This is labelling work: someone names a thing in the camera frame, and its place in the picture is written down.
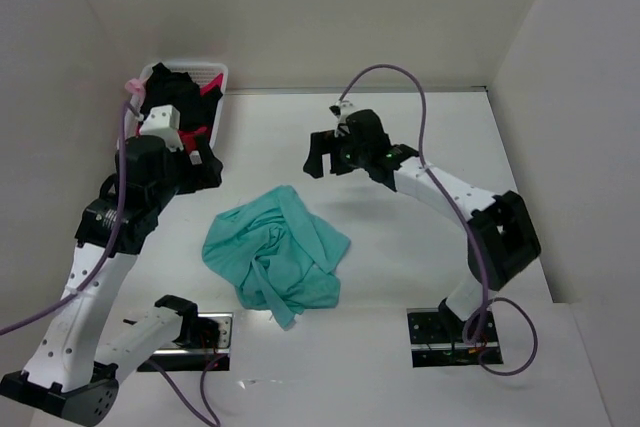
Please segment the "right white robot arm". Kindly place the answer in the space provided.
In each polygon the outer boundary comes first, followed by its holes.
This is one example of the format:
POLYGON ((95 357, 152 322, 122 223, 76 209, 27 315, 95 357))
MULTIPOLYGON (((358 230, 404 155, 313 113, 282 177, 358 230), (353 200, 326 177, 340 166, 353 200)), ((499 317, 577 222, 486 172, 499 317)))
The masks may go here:
POLYGON ((335 105, 337 126, 313 132, 303 170, 318 179, 357 169, 393 192, 409 196, 452 220, 467 236, 468 272, 444 300, 442 312, 466 340, 479 335, 491 296, 541 253, 524 199, 475 187, 422 161, 416 149, 394 144, 371 109, 347 113, 335 105))

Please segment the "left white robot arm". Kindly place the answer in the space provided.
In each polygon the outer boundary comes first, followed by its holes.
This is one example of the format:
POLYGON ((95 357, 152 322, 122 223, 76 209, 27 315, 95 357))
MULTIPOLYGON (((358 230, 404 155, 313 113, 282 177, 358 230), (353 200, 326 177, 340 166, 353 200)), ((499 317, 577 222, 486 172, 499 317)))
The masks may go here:
POLYGON ((196 303, 165 295, 109 343, 100 341, 113 303, 160 213, 183 189, 192 167, 180 142, 158 135, 127 139, 116 171, 84 210, 71 272, 39 347, 1 380, 7 399, 80 426, 96 426, 121 384, 161 347, 217 348, 218 323, 196 303))

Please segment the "teal t shirt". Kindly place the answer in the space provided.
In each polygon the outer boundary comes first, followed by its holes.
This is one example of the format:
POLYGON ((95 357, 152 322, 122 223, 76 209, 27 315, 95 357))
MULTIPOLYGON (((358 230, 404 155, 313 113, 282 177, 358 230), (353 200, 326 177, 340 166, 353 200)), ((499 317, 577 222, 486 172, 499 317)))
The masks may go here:
POLYGON ((336 269, 350 245, 293 187, 282 185, 218 214, 201 258, 234 287, 243 308, 268 310, 287 330, 309 309, 338 305, 336 269))

